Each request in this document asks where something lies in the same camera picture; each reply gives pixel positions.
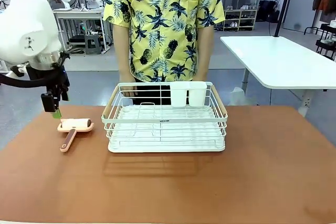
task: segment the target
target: table leg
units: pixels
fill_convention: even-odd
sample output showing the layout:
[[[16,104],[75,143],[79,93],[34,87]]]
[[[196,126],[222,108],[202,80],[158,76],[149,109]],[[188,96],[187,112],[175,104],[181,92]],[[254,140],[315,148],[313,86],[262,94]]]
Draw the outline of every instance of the table leg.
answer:
[[[107,44],[106,44],[105,30],[104,30],[104,24],[103,24],[103,18],[102,18],[102,17],[100,17],[100,24],[101,24],[101,31],[102,31],[102,33],[103,33],[103,41],[104,41],[105,51],[107,51]]]
[[[244,70],[244,78],[242,80],[242,85],[241,85],[241,88],[244,91],[244,93],[246,93],[247,82],[248,82],[248,75],[249,74],[250,74],[250,72],[247,70],[247,68],[245,68],[245,70]]]
[[[314,96],[314,93],[315,93],[315,90],[314,89],[307,89],[304,91],[304,95],[303,95],[303,98],[302,98],[302,101],[301,101],[301,105],[298,109],[299,113],[305,117],[307,112],[308,112],[308,109],[310,108],[310,103],[311,103],[311,100]]]
[[[58,25],[59,32],[61,33],[61,40],[62,40],[63,50],[66,50],[66,48],[65,48],[65,43],[64,43],[64,39],[63,39],[63,32],[62,32],[62,29],[61,29],[61,24],[60,24],[60,22],[59,22],[59,18],[56,18],[56,21],[57,21],[57,25]]]

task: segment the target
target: white wire dish rack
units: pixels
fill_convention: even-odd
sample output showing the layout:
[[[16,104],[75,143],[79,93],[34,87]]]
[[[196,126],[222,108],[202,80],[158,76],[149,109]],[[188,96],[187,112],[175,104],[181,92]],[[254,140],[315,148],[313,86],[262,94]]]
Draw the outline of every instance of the white wire dish rack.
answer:
[[[115,153],[219,152],[225,149],[228,115],[211,82],[207,82],[204,106],[174,108],[171,105],[129,104],[122,94],[125,86],[157,86],[160,94],[169,82],[120,83],[104,109],[102,122]]]

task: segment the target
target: hawaiian shirt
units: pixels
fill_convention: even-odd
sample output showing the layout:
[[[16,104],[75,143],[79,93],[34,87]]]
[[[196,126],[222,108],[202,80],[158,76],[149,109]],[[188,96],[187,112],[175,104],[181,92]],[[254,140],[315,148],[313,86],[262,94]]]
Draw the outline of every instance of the hawaiian shirt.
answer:
[[[104,20],[130,27],[130,69],[141,81],[190,81],[197,29],[225,19],[221,0],[106,0]]]

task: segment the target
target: wooden tabletop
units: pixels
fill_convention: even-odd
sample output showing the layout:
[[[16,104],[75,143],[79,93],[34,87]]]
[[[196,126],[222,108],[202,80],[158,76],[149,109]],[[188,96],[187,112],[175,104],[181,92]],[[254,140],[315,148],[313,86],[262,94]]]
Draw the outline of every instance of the wooden tabletop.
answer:
[[[336,149],[295,109],[227,107],[221,153],[113,154],[101,106],[68,153],[42,113],[0,152],[0,220],[105,223],[336,222]]]

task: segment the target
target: black pants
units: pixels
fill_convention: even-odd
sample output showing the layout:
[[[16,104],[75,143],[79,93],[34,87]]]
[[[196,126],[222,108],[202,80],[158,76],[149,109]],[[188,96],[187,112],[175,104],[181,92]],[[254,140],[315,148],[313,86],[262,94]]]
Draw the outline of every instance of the black pants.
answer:
[[[170,102],[170,87],[161,86],[161,95],[160,95],[160,86],[137,86],[138,95],[133,98],[134,105],[140,105],[141,103],[154,103],[155,105],[171,105]]]

